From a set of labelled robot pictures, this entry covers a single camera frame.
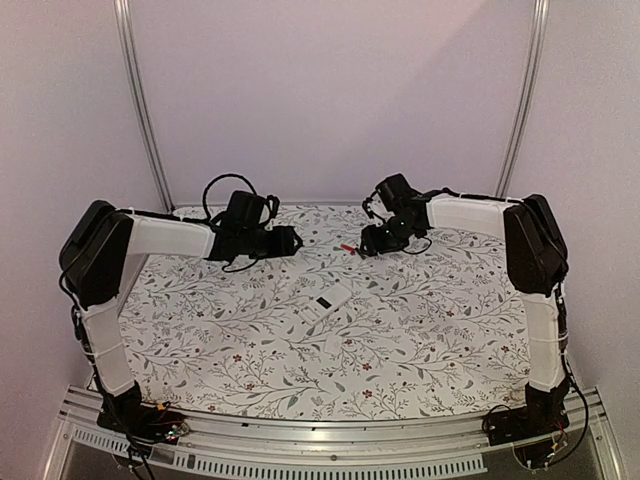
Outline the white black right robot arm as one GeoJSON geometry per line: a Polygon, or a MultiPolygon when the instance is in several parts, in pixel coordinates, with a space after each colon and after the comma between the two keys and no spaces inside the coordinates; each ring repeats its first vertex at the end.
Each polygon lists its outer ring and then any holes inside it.
{"type": "Polygon", "coordinates": [[[455,192],[424,193],[402,174],[381,181],[362,202],[372,224],[360,236],[358,254],[374,257],[405,250],[411,238],[436,228],[493,236],[503,241],[506,271],[520,295],[529,335],[530,372],[526,391],[562,394],[570,387],[563,284],[568,249],[547,199],[523,199],[455,192]]]}

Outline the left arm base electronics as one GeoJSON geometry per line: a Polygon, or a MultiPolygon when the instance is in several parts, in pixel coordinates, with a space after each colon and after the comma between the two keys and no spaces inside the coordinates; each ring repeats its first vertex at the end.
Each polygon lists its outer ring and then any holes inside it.
{"type": "Polygon", "coordinates": [[[134,445],[170,444],[190,432],[186,417],[169,408],[168,403],[158,406],[145,405],[137,382],[120,395],[113,395],[99,389],[103,403],[97,424],[117,433],[124,434],[134,445]]]}

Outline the white red remote control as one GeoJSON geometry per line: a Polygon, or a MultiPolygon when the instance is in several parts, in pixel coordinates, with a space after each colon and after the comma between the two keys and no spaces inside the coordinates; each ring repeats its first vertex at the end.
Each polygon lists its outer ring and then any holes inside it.
{"type": "Polygon", "coordinates": [[[342,307],[351,296],[352,292],[348,288],[336,283],[313,297],[300,309],[298,316],[306,324],[315,325],[342,307]]]}

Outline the white battery cover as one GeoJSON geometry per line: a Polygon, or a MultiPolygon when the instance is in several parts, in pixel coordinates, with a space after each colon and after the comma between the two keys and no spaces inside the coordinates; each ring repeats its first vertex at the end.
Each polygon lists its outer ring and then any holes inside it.
{"type": "Polygon", "coordinates": [[[336,355],[341,351],[342,341],[339,337],[327,338],[323,351],[328,355],[336,355]]]}

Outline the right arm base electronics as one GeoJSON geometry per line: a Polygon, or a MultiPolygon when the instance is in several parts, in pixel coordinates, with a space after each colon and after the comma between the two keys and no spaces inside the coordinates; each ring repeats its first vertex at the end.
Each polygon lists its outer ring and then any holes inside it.
{"type": "Polygon", "coordinates": [[[548,467],[560,448],[552,433],[563,434],[570,423],[564,407],[569,392],[567,383],[544,392],[525,386],[525,405],[493,407],[482,420],[482,430],[491,446],[522,442],[513,450],[516,460],[526,469],[548,467]]]}

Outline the orange red battery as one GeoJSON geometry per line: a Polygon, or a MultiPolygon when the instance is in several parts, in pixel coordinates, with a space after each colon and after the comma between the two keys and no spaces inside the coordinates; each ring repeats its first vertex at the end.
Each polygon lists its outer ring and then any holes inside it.
{"type": "Polygon", "coordinates": [[[350,255],[360,255],[360,252],[359,252],[358,248],[351,247],[351,246],[346,245],[346,244],[341,244],[340,247],[343,250],[345,250],[346,252],[348,252],[350,255]]]}

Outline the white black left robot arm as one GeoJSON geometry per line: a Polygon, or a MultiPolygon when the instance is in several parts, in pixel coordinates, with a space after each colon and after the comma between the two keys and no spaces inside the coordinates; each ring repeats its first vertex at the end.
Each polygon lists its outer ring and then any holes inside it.
{"type": "Polygon", "coordinates": [[[98,392],[117,397],[108,410],[128,434],[148,426],[148,412],[131,397],[136,388],[119,315],[143,262],[178,256],[231,265],[291,257],[303,245],[295,228],[275,218],[275,196],[236,191],[218,213],[202,218],[117,208],[94,201],[59,254],[59,286],[71,299],[75,334],[93,370],[98,392]]]}

